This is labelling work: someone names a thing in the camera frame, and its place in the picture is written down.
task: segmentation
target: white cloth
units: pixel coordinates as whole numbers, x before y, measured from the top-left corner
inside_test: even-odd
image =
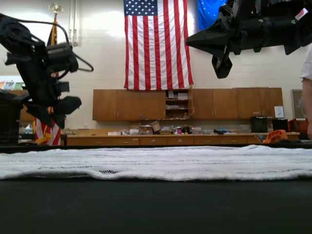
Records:
[[[50,150],[0,154],[0,179],[274,180],[312,176],[312,150],[266,146]]]
[[[300,78],[312,79],[312,47],[310,46],[304,64],[301,69]]]

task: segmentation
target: white sleeve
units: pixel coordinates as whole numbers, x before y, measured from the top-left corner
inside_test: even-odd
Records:
[[[312,47],[309,48],[301,69],[300,78],[312,79]]]

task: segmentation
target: person's arm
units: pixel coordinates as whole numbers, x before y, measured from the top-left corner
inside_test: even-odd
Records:
[[[308,136],[312,140],[312,80],[303,78],[302,98],[304,109],[308,115]]]

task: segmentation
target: black container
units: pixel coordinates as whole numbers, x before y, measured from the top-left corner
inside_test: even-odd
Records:
[[[273,124],[273,130],[274,131],[285,130],[286,133],[289,132],[287,119],[273,119],[272,124]]]
[[[266,116],[256,116],[250,118],[252,133],[267,133],[268,119]]]
[[[17,145],[20,131],[20,109],[0,99],[0,145]]]

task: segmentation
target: drawer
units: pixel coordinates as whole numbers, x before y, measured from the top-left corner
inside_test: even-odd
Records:
[[[194,145],[217,145],[220,144],[218,136],[196,136],[194,137]]]
[[[247,144],[261,144],[261,142],[255,136],[248,136]]]
[[[167,138],[168,145],[193,145],[193,137],[185,136],[185,137],[168,137]]]
[[[221,136],[221,144],[247,144],[245,136]]]
[[[112,145],[113,141],[111,138],[97,138],[97,137],[86,137],[86,138],[67,138],[68,146],[101,146],[101,145]]]
[[[299,135],[291,135],[291,136],[288,136],[288,139],[289,139],[289,140],[299,140]]]
[[[165,137],[141,137],[140,145],[167,145]]]
[[[116,137],[113,138],[113,145],[139,145],[138,137]]]

